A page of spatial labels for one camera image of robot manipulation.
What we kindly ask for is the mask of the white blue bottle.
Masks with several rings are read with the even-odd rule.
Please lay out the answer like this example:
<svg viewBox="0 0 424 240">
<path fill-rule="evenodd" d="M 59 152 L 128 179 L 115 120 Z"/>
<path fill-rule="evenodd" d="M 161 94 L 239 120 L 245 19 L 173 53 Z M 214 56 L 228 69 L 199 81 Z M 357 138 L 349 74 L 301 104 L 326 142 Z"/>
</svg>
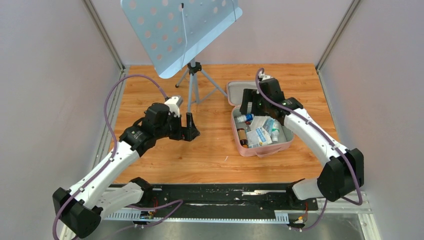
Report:
<svg viewBox="0 0 424 240">
<path fill-rule="evenodd" d="M 248 114 L 243 114 L 243 115 L 240 115 L 240 116 L 235 117 L 234 118 L 234 121 L 236 123 L 251 122 L 254 119 L 254 117 L 255 116 L 253 114 L 248 113 Z"/>
</svg>

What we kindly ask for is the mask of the large blue cotton packet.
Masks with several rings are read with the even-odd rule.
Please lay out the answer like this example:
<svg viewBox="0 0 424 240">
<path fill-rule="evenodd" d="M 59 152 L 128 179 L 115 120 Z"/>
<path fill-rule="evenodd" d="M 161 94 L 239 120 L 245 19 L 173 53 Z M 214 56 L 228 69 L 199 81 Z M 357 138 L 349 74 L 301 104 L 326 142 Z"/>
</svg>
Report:
<svg viewBox="0 0 424 240">
<path fill-rule="evenodd" d="M 273 118 L 268 118 L 263 126 L 262 126 L 269 134 L 271 134 L 272 132 L 280 132 L 280 123 L 273 119 Z"/>
</svg>

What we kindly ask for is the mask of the brown medicine bottle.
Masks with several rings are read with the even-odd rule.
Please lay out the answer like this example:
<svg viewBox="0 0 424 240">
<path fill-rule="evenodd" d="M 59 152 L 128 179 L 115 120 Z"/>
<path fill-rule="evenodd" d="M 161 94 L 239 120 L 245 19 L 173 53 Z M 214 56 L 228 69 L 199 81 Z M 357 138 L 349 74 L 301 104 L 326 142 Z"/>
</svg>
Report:
<svg viewBox="0 0 424 240">
<path fill-rule="evenodd" d="M 244 129 L 244 128 L 238 128 L 237 130 L 236 130 L 236 132 L 237 132 L 237 135 L 238 135 L 238 138 L 239 138 L 239 143 L 240 143 L 240 145 L 243 147 L 243 148 L 248 148 L 249 146 L 248 146 L 248 144 L 249 144 L 249 141 L 248 141 L 248 137 L 247 137 L 247 132 L 246 132 L 246 130 Z"/>
</svg>

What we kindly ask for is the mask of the pink medicine kit case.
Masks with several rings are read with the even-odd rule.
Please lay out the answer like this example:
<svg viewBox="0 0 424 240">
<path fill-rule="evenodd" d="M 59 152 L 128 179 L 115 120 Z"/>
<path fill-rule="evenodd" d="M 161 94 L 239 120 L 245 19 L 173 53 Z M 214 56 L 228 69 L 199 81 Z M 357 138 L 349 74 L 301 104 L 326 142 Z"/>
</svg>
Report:
<svg viewBox="0 0 424 240">
<path fill-rule="evenodd" d="M 231 81 L 226 85 L 227 100 L 231 111 L 231 128 L 235 145 L 243 157 L 260 158 L 288 149 L 294 133 L 269 116 L 256 116 L 251 113 L 252 104 L 247 105 L 247 112 L 240 111 L 245 89 L 255 89 L 254 81 Z"/>
</svg>

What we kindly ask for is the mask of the white green medicine bottle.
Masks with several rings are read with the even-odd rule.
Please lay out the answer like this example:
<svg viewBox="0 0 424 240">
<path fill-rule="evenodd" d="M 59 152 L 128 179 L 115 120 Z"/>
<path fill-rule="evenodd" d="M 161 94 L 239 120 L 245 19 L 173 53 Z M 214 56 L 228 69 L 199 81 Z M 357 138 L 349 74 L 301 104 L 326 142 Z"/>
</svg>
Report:
<svg viewBox="0 0 424 240">
<path fill-rule="evenodd" d="M 270 132 L 271 140 L 273 143 L 279 142 L 280 136 L 280 123 L 277 120 L 273 121 L 273 125 Z"/>
</svg>

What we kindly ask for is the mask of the white pad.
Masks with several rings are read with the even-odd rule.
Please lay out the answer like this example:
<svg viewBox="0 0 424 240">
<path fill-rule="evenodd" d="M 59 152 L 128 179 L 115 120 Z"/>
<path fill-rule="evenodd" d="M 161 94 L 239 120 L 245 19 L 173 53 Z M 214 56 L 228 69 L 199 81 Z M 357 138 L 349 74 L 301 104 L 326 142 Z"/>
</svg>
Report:
<svg viewBox="0 0 424 240">
<path fill-rule="evenodd" d="M 257 128 L 263 127 L 266 121 L 269 119 L 269 116 L 254 116 L 253 120 L 249 125 L 251 131 L 256 130 Z"/>
</svg>

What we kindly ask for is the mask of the white blue gauze packet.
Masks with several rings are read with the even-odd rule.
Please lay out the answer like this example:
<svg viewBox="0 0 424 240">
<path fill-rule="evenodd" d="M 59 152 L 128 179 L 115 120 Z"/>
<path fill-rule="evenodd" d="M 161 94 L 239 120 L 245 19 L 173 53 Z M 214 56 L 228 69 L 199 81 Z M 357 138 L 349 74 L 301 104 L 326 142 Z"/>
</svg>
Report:
<svg viewBox="0 0 424 240">
<path fill-rule="evenodd" d="M 268 146 L 273 143 L 270 134 L 263 127 L 248 131 L 246 135 L 249 148 Z"/>
</svg>

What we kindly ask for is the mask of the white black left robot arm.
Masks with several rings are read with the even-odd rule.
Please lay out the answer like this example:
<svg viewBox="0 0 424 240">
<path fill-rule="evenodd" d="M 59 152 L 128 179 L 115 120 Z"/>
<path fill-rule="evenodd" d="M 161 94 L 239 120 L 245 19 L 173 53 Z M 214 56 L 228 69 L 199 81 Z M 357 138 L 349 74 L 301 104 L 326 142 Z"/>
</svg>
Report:
<svg viewBox="0 0 424 240">
<path fill-rule="evenodd" d="M 186 126 L 182 125 L 179 105 L 175 103 L 153 103 L 144 113 L 114 139 L 112 150 L 85 177 L 70 188 L 59 187 L 53 193 L 54 229 L 61 221 L 76 239 L 83 239 L 111 213 L 132 204 L 146 207 L 152 203 L 152 188 L 140 177 L 118 190 L 105 191 L 123 170 L 153 148 L 157 140 L 168 138 L 191 142 L 200 132 L 191 112 L 186 113 Z"/>
</svg>

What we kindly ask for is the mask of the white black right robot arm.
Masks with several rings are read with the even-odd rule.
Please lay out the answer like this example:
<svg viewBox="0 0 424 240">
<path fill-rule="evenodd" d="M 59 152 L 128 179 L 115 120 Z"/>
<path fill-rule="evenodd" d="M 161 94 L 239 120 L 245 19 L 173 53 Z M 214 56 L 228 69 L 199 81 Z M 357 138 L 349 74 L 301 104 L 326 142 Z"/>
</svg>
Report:
<svg viewBox="0 0 424 240">
<path fill-rule="evenodd" d="M 243 89 L 240 112 L 278 121 L 298 136 L 322 165 L 318 177 L 291 183 L 285 195 L 286 204 L 298 209 L 307 199 L 334 202 L 346 199 L 353 191 L 359 194 L 365 183 L 363 153 L 347 148 L 326 133 L 296 98 L 284 96 L 277 79 L 262 77 L 255 84 L 255 88 Z"/>
</svg>

